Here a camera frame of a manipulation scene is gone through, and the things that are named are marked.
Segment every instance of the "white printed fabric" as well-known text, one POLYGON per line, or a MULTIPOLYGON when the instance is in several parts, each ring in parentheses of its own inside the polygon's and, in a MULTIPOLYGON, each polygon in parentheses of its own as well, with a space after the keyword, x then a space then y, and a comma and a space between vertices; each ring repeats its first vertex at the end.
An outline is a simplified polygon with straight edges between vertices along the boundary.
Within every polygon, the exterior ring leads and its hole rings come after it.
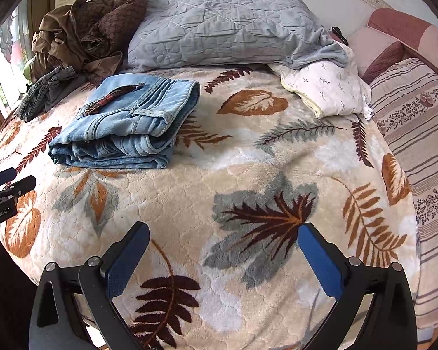
POLYGON ((299 95, 316 118, 336 115, 362 114, 370 120, 371 90, 358 74, 354 52, 339 43, 349 59, 342 68, 327 59, 313 62, 300 70, 280 64, 270 64, 281 77, 283 87, 299 95))
MULTIPOLYGON (((412 194, 374 122, 318 120, 258 68, 155 74, 201 84, 167 169, 54 165, 48 143, 91 93, 84 88, 30 124, 11 117, 0 130, 0 170, 37 179, 0 225, 0 241, 33 281, 50 261, 66 267, 102 255, 144 221, 150 245, 114 299, 142 343, 300 349, 334 303, 296 241, 312 222, 346 256, 401 263, 416 294, 412 194)), ((90 320, 83 302, 81 310, 90 320)))

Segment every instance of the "striped cushion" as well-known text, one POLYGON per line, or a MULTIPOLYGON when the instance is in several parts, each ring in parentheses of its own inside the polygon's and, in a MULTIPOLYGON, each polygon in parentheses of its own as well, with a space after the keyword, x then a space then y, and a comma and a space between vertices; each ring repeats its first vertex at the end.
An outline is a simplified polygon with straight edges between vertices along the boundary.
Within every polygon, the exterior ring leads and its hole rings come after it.
POLYGON ((370 87, 374 119, 412 187, 421 259, 417 326, 438 325, 438 75, 405 59, 370 87))

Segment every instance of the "folded jeans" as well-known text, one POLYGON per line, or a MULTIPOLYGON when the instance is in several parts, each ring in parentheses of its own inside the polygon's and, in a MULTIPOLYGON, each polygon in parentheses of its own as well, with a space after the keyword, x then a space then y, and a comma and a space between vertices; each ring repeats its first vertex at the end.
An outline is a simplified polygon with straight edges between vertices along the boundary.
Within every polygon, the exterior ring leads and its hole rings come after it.
POLYGON ((197 81, 111 76, 52 140, 49 155, 55 164, 68 166, 165 168, 199 92, 197 81))

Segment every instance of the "brown clothing pile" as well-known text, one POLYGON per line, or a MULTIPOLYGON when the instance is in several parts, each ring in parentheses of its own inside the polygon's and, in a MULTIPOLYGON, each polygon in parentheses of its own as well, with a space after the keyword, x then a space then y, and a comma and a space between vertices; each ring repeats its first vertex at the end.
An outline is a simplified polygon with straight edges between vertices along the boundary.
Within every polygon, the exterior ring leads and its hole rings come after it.
POLYGON ((112 76, 146 14, 147 0, 76 0, 47 13, 34 34, 33 83, 72 66, 99 85, 112 76))

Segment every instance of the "stained glass window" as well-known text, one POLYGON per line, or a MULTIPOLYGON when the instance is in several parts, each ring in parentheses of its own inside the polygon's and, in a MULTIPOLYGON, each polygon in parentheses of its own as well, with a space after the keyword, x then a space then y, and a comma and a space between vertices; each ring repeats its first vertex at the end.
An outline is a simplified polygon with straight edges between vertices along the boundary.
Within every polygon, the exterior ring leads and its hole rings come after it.
POLYGON ((31 50, 27 22, 27 0, 23 0, 0 25, 0 110, 7 117, 15 109, 30 82, 23 75, 31 50))

